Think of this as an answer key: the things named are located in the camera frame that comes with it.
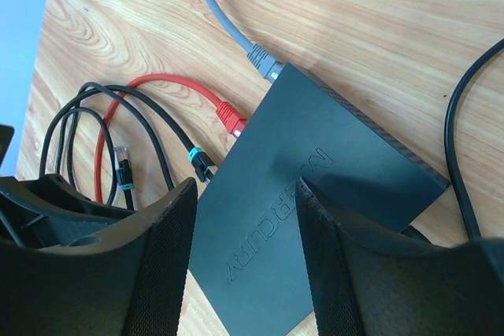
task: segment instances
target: black power cable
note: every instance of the black power cable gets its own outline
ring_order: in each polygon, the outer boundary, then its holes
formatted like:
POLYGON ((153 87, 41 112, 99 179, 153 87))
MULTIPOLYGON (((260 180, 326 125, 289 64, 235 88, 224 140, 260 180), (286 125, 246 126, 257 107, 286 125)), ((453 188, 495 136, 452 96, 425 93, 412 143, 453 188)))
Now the black power cable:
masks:
MULTIPOLYGON (((47 165, 47 154, 49 151, 49 145, 50 145, 50 140, 51 137, 54 133, 54 130, 59 123, 59 121, 65 116, 65 114, 74 106, 79 106, 80 102, 86 98, 89 98, 90 96, 93 96, 95 94, 100 94, 100 93, 105 93, 108 94, 111 98, 114 98, 115 100, 118 100, 119 103, 121 103, 126 109, 128 109, 130 112, 133 113, 133 115, 137 118, 137 120, 144 126, 144 128, 147 131, 147 134, 150 136, 150 139, 154 145, 154 149, 156 150, 157 157, 159 159, 159 163, 161 165, 161 170, 163 171, 163 176, 165 177, 166 185, 169 190, 173 189, 173 181, 172 177, 169 173, 169 167, 168 163, 166 162, 165 155, 163 154, 163 150, 161 148, 161 143, 158 140, 158 137, 154 133, 154 130, 152 127, 149 125, 147 120, 145 119, 144 116, 135 108, 133 107, 129 102, 125 101, 121 96, 114 94, 111 90, 108 90, 104 86, 100 86, 97 83, 89 83, 90 87, 93 87, 93 89, 86 90, 83 93, 77 95, 73 100, 71 100, 67 105, 65 105, 53 118, 51 123, 49 124, 49 127, 47 128, 46 132, 46 137, 44 138, 44 143, 43 143, 43 148, 42 148, 42 154, 40 157, 40 169, 39 169, 39 176, 43 176, 46 173, 46 165, 47 165)), ((71 144, 73 144, 73 139, 75 137, 72 137, 72 133, 70 133, 69 136, 69 151, 72 151, 71 144)), ((69 161, 67 163, 72 162, 73 155, 72 153, 69 154, 69 161)), ((69 181, 73 183, 73 186, 75 186, 75 180, 73 179, 73 170, 69 172, 69 181)))
POLYGON ((458 85, 455 87, 454 93, 451 95, 450 102, 448 103, 447 115, 444 124, 444 151, 447 159, 448 172, 452 185, 454 187, 455 195, 457 196, 458 206, 464 220, 465 230, 469 239, 478 238, 481 236, 480 228, 476 215, 474 214, 471 199, 465 189, 464 180, 458 167, 457 154, 455 152, 455 116, 457 113, 458 103, 464 94, 465 88, 471 82, 471 79, 482 69, 493 57, 504 49, 504 39, 497 42, 485 54, 483 54, 470 69, 464 74, 458 85))
MULTIPOLYGON (((157 102, 153 101, 151 98, 149 98, 148 96, 146 96, 142 92, 135 90, 133 88, 130 88, 130 87, 125 87, 125 86, 118 86, 118 85, 101 86, 97 83, 89 82, 89 83, 84 84, 80 88, 79 94, 77 95, 76 98, 78 98, 83 93, 87 93, 90 90, 90 88, 91 88, 91 90, 100 90, 102 93, 108 94, 110 97, 112 97, 114 99, 120 98, 119 102, 121 104, 124 104, 126 101, 123 98, 121 98, 119 95, 113 94, 113 92, 124 92, 124 93, 130 94, 131 96, 133 96, 135 98, 138 98, 140 101, 142 101, 146 105, 148 105, 153 111, 155 111, 156 114, 158 114, 163 119, 163 121, 166 122, 171 127, 171 129, 175 132, 175 134, 177 135, 179 140, 183 143, 183 145, 185 146, 187 151, 191 151, 192 149, 194 149, 195 144, 187 136, 186 132, 180 127, 180 125, 157 102)), ((73 141, 74 141, 74 138, 76 135, 77 122, 78 122, 78 119, 76 117, 74 117, 72 120, 72 125, 70 127, 70 132, 69 132, 69 147, 67 150, 67 154, 68 154, 67 155, 67 170, 69 172, 69 175, 73 174, 73 164, 72 164, 72 162, 73 162, 73 141)), ((173 189, 173 182, 171 182, 171 184, 167 182, 167 185, 168 185, 169 190, 173 189)))
MULTIPOLYGON (((89 98, 92 95, 95 94, 107 94, 113 99, 116 99, 124 105, 130 112, 134 114, 134 116, 139 120, 139 122, 144 126, 146 129, 147 133, 149 134, 154 148, 156 149, 157 157, 160 161, 161 165, 161 170, 163 171, 163 175, 165 177, 165 181, 167 184, 167 187, 169 190, 173 189, 173 181, 171 178, 171 175, 169 173, 169 168, 168 164, 165 159, 165 155, 163 154, 163 150, 161 147, 161 143, 159 142, 157 136, 154 133, 154 130, 152 127, 147 123, 145 118, 141 115, 141 113, 138 112, 130 103, 128 103, 126 100, 124 100, 121 96, 118 94, 115 94, 114 92, 125 92, 127 94, 130 94, 131 96, 134 96, 147 104, 149 107, 152 108, 170 127, 173 129, 173 131, 176 133, 176 135, 179 137, 180 141, 184 144, 186 147, 187 151, 191 151, 194 149, 195 145, 194 143, 189 139, 187 134, 183 131, 183 129, 180 127, 180 125, 156 102, 154 102, 152 99, 150 99, 148 96, 145 94, 134 90, 130 87, 124 87, 124 86, 115 86, 115 85, 110 85, 110 86, 101 86, 100 84, 97 83, 86 83, 84 84, 78 95, 71 100, 67 105, 65 105, 55 116, 53 121, 50 123, 49 127, 47 128, 46 132, 46 137, 44 138, 44 143, 43 143, 43 151, 42 151, 42 156, 40 159, 40 169, 39 169, 39 175, 44 175, 46 171, 46 163, 47 163, 47 154, 49 150, 49 144, 50 140, 52 137, 52 134, 54 133, 54 130, 59 123, 59 121, 62 121, 61 125, 61 131, 60 133, 60 141, 58 143, 58 149, 57 149, 57 170, 59 171, 61 167, 61 157, 63 154, 63 149, 64 149, 64 144, 65 144, 65 133, 64 130, 66 129, 66 122, 68 118, 73 115, 74 117, 72 118, 72 123, 70 127, 70 132, 69 132, 69 142, 68 142, 68 151, 67 151, 67 171, 69 173, 69 181, 70 183, 75 187, 76 183, 74 180, 74 175, 73 175, 73 143, 75 140, 75 134, 76 134, 76 129, 77 129, 77 124, 78 124, 78 112, 69 112, 72 108, 77 107, 78 109, 82 109, 80 107, 80 103, 82 100, 89 98)), ((117 178, 115 175, 113 176, 113 187, 111 188, 110 194, 109 194, 109 201, 112 203, 113 197, 115 196, 117 190, 117 178)))
MULTIPOLYGON (((112 143, 112 137, 110 136, 109 129, 105 123, 105 121, 102 119, 102 117, 95 112, 93 109, 89 108, 84 108, 84 107, 77 107, 74 109, 70 109, 62 118, 61 120, 61 127, 60 127, 60 139, 58 142, 58 148, 57 148, 57 156, 56 156, 56 173, 59 174, 61 170, 61 159, 63 157, 63 149, 65 146, 65 130, 66 130, 66 123, 69 119, 69 117, 72 114, 75 114, 78 116, 78 113, 87 113, 93 116, 95 120, 98 121, 100 128, 103 131, 103 135, 105 137, 106 145, 107 145, 107 150, 109 152, 110 156, 110 162, 112 165, 112 171, 114 172, 114 153, 113 153, 113 143, 112 143)), ((109 197, 107 199, 106 204, 107 205, 112 205, 113 199, 116 197, 116 192, 117 192, 117 177, 115 175, 112 175, 112 183, 110 184, 110 192, 109 192, 109 197)))
POLYGON ((124 191, 124 199, 126 200, 126 209, 133 210, 135 205, 133 204, 133 194, 131 189, 124 191))

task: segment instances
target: wooden surface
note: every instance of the wooden surface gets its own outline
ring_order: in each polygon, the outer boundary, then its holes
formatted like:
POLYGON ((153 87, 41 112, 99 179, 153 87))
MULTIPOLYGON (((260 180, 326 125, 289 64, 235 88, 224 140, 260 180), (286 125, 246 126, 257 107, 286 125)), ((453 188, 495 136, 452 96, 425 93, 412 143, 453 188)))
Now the wooden surface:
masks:
MULTIPOLYGON (((253 41, 311 69, 444 174, 443 117, 451 91, 504 36, 504 0, 217 1, 253 41)), ((458 121, 461 169, 487 237, 504 236, 503 69, 500 58, 479 76, 458 121)), ((125 84, 151 72, 201 80, 247 115, 269 88, 202 0, 47 0, 17 175, 37 176, 46 127, 83 83, 125 84)), ((143 90, 166 104, 196 144, 222 161, 233 138, 207 100, 169 83, 143 90)), ((107 104, 105 98, 87 102, 101 112, 107 104)), ((156 116, 151 118, 175 180, 192 175, 183 147, 156 116)), ((81 125, 76 176, 80 190, 92 196, 98 128, 87 116, 81 125)), ((116 144, 131 147, 139 197, 148 205, 166 188, 146 133, 124 109, 112 130, 116 144)), ((104 173, 109 182, 106 158, 104 173)), ((465 240, 452 190, 415 225, 440 245, 465 240)), ((225 334, 191 276, 180 334, 225 334)), ((292 334, 316 334, 313 315, 292 334)))

